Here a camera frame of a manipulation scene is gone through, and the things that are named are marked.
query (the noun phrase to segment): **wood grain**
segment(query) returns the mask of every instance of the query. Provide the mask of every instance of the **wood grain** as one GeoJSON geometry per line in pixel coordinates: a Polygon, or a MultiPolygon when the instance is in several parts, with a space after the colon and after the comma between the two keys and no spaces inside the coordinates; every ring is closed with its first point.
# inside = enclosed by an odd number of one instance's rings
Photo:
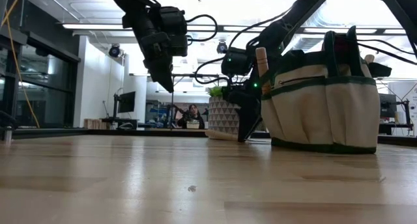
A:
{"type": "Polygon", "coordinates": [[[84,135],[0,148],[0,223],[417,223],[417,153],[84,135]]]}

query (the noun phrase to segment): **security camera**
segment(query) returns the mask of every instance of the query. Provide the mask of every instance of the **security camera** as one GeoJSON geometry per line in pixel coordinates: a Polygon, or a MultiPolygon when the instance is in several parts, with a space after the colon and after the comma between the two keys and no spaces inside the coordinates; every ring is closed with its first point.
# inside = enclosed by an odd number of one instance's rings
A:
{"type": "Polygon", "coordinates": [[[217,53],[219,54],[226,54],[227,52],[227,45],[225,41],[220,41],[217,45],[217,53]]]}
{"type": "Polygon", "coordinates": [[[109,55],[114,58],[119,58],[124,54],[124,51],[120,49],[120,44],[113,44],[109,50],[109,55]]]}

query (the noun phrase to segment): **green plant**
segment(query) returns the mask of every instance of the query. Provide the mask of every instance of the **green plant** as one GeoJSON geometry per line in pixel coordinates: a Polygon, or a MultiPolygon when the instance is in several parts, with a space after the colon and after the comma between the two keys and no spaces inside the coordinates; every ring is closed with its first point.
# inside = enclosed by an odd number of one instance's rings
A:
{"type": "Polygon", "coordinates": [[[207,93],[211,97],[222,97],[222,87],[213,87],[213,88],[207,88],[207,93]]]}

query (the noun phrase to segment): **yellow cable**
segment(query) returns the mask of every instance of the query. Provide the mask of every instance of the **yellow cable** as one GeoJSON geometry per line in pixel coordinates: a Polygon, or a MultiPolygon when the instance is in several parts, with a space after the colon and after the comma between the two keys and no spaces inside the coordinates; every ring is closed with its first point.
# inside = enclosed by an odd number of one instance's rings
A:
{"type": "Polygon", "coordinates": [[[14,0],[12,6],[10,7],[10,9],[7,11],[6,10],[6,16],[3,19],[3,21],[1,22],[0,28],[2,28],[2,26],[6,23],[6,20],[8,20],[8,16],[10,15],[10,13],[12,12],[13,8],[16,6],[16,4],[18,3],[19,0],[14,0]]]}
{"type": "Polygon", "coordinates": [[[18,62],[18,57],[16,56],[16,50],[14,49],[13,37],[12,37],[12,29],[10,28],[10,22],[8,20],[8,17],[6,17],[6,21],[7,21],[7,27],[8,27],[8,35],[10,37],[10,43],[12,45],[12,52],[13,52],[14,63],[16,64],[16,70],[18,71],[19,80],[20,80],[20,83],[22,84],[22,90],[23,90],[23,93],[25,94],[25,98],[26,98],[27,105],[29,105],[29,109],[31,110],[32,116],[35,119],[36,126],[38,128],[40,128],[38,119],[37,119],[35,113],[33,112],[31,103],[30,103],[29,98],[27,97],[27,94],[26,94],[25,87],[23,86],[22,75],[20,74],[20,66],[19,66],[19,62],[18,62]]]}

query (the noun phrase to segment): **potted plant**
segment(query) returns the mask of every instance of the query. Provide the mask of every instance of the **potted plant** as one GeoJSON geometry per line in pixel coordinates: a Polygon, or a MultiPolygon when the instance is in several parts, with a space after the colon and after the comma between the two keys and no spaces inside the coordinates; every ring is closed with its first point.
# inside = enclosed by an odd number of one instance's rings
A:
{"type": "Polygon", "coordinates": [[[222,87],[208,88],[208,130],[206,135],[211,139],[237,140],[239,133],[238,105],[230,104],[223,99],[222,87]]]}

